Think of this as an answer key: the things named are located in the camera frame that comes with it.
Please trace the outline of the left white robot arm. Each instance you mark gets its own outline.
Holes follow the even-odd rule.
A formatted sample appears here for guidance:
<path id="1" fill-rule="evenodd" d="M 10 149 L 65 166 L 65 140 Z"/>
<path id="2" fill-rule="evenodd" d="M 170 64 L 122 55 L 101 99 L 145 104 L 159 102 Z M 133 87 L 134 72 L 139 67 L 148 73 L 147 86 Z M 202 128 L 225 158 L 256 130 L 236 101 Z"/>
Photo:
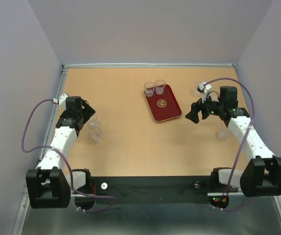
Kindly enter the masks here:
<path id="1" fill-rule="evenodd" d="M 63 108 L 50 145 L 42 145 L 45 155 L 35 169 L 26 173 L 26 186 L 33 209 L 66 208 L 75 190 L 94 192 L 91 173 L 87 169 L 72 170 L 66 158 L 84 124 L 95 110 L 80 96 L 62 94 L 50 100 Z"/>

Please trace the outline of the clear faceted glass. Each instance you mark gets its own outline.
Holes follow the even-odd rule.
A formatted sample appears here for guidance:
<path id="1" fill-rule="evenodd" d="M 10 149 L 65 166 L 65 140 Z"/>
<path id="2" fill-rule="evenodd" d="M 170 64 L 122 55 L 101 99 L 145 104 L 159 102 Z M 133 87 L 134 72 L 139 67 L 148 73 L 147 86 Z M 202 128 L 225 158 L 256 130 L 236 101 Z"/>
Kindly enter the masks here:
<path id="1" fill-rule="evenodd" d="M 146 97 L 152 97 L 155 92 L 155 84 L 153 82 L 146 82 L 144 84 L 144 94 Z"/>

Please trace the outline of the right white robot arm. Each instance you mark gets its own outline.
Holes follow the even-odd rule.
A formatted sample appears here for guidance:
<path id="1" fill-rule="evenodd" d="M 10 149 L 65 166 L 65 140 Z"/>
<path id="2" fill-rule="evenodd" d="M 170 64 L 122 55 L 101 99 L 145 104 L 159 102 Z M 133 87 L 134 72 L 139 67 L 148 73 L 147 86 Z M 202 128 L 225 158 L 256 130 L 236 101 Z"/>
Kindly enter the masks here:
<path id="1" fill-rule="evenodd" d="M 225 186 L 231 186 L 240 189 L 246 197 L 281 195 L 281 157 L 277 157 L 262 141 L 247 110 L 238 107 L 237 88 L 221 86 L 217 101 L 210 96 L 211 85 L 202 82 L 197 91 L 203 97 L 192 103 L 185 117 L 199 123 L 200 118 L 218 116 L 239 141 L 239 153 L 245 153 L 248 159 L 243 171 L 215 168 L 209 179 L 210 188 L 220 191 Z"/>

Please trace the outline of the clear glass near left arm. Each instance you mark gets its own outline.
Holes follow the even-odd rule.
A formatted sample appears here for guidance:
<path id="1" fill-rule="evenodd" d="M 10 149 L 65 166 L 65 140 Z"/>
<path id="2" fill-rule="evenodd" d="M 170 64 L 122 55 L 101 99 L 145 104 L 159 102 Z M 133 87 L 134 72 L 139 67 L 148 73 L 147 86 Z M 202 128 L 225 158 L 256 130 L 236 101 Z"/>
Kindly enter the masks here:
<path id="1" fill-rule="evenodd" d="M 89 136 L 94 142 L 100 142 L 102 139 L 102 132 L 99 127 L 91 127 L 89 129 Z"/>

